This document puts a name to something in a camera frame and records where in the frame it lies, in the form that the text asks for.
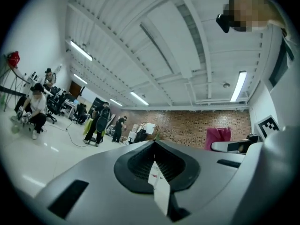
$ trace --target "backpack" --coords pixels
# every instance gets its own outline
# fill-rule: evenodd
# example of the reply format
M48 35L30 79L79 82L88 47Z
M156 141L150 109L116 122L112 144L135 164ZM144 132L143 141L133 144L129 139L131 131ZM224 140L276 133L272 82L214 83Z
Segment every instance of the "backpack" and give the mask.
M14 68L17 67L18 62L20 61L19 52L15 51L7 55L7 61L8 63L13 66Z
M52 73L52 77L53 77L53 75L55 76L55 79L54 79L54 83L53 83L53 84L55 84L55 83L56 83L56 73Z
M106 125L110 119L110 113L111 110L109 108L102 109L96 123L97 132L102 133L106 129Z

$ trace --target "red bag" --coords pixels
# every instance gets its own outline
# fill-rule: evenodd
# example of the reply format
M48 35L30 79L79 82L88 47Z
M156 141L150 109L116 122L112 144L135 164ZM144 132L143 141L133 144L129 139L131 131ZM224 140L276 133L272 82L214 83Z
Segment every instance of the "red bag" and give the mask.
M228 142L231 138L231 129L228 128L208 128L206 132L206 150L211 150L214 142Z
M15 51L15 52L10 53L7 56L7 61L11 66L16 67L18 62L20 61L19 52Z

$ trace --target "fluorescent light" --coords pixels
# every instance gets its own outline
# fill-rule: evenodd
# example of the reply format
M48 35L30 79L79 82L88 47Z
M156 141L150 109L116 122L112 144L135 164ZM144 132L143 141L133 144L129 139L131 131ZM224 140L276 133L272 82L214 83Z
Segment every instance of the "fluorescent light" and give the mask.
M89 56L84 50L82 50L78 45L76 45L74 42L70 41L71 45L80 52L83 56L85 56L88 60L92 61L93 58Z
M240 91L242 90L242 87L244 85L246 76L247 76L247 72L245 72L245 71L240 72L238 82L236 84L235 90L234 90L232 98L230 100L231 102L235 102L236 99L238 98Z
M56 148L54 147L51 147L52 150L56 151L56 152L59 152Z
M136 97L137 99L139 99L142 103L144 103L145 105L149 105L147 102L145 102L143 99L141 99L138 95L136 95L134 92L130 92L132 96Z
M122 104L120 104L120 103L117 103L115 100L112 100L112 99L110 99L111 101L113 101L114 103L116 103L116 104L118 104L119 106L123 106Z
M79 76L77 76L76 74L74 74L75 77L77 77L80 81L84 82L85 84L88 84L86 81L84 81L82 78L80 78Z

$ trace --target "white floor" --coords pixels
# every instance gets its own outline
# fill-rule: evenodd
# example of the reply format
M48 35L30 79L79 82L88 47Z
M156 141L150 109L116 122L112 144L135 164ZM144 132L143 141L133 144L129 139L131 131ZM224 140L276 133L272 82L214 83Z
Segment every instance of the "white floor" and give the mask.
M111 137L105 136L99 147L77 147L72 144L67 132L52 127L52 121L47 119L45 129L37 140L32 140L28 127L20 129L16 134L12 132L12 126L16 123L10 120L15 112L7 108L3 112L0 106L0 154L12 183L35 196L48 182L67 169L74 166L84 158L93 154L119 148L123 144L112 143ZM67 117L55 116L57 122L54 126L65 130L71 124ZM84 125L74 122L68 128L73 142L79 146L83 143Z

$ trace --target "white ceiling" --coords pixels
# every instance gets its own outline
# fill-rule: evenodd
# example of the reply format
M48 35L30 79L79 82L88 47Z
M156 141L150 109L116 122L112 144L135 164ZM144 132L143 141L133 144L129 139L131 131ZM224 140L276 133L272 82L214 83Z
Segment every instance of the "white ceiling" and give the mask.
M245 109L268 58L273 30L225 34L216 17L227 1L69 0L70 72L127 109ZM245 84L238 102L230 103L242 70L247 71Z

